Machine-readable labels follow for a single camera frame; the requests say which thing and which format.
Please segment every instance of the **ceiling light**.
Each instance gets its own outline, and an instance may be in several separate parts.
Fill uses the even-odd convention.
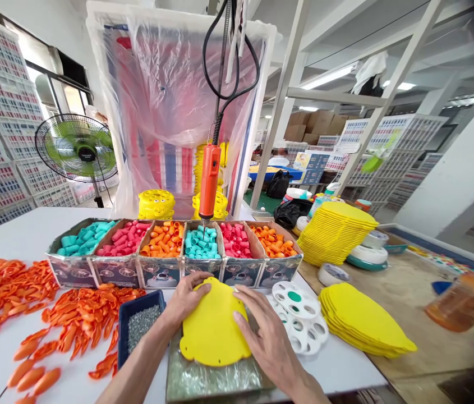
[[[387,80],[384,82],[383,84],[383,87],[385,88],[386,86],[388,86],[390,84],[390,80]],[[410,90],[412,89],[413,87],[416,87],[416,84],[411,84],[411,83],[401,83],[399,86],[398,86],[398,90],[399,91],[407,91],[407,90]]]
[[[332,73],[326,73],[326,74],[320,75],[319,77],[314,78],[312,81],[302,85],[301,88],[305,90],[311,90],[312,88],[319,87],[320,85],[337,80],[343,76],[347,76],[349,73],[351,73],[355,69],[356,64],[357,62],[349,66],[342,67],[341,69],[336,70]]]

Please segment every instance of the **standing fan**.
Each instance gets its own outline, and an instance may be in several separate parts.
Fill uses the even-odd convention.
[[[108,127],[87,116],[60,114],[45,120],[36,130],[35,146],[44,163],[69,180],[105,183],[117,174]],[[94,187],[96,204],[103,208]]]

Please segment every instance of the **black garbage bag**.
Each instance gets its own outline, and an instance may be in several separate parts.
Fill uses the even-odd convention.
[[[287,171],[278,170],[266,188],[266,195],[269,198],[282,199],[289,188],[289,179],[293,178]]]
[[[274,209],[274,221],[287,230],[293,230],[300,216],[307,216],[312,202],[306,199],[292,199]]]

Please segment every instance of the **hand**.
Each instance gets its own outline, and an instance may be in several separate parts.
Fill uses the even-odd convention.
[[[203,281],[213,276],[209,272],[197,271],[181,279],[168,306],[162,312],[164,317],[174,328],[175,331],[197,307],[201,298],[210,291],[210,283],[207,283],[196,291],[194,288],[203,283]]]
[[[233,313],[235,322],[266,376],[292,401],[328,402],[317,380],[300,364],[282,321],[265,295],[243,285],[235,285],[235,288],[238,292],[233,294],[248,307],[259,325],[259,331],[254,333],[237,311]]]

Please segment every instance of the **green floor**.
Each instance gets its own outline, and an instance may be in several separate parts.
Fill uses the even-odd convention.
[[[250,201],[252,200],[252,192],[253,190],[247,190],[244,194],[244,200],[248,205],[250,205]],[[269,198],[266,195],[266,192],[263,191],[261,195],[259,195],[259,202],[257,204],[257,209],[265,208],[267,212],[274,215],[274,209],[276,209],[282,203],[281,199],[274,199]]]

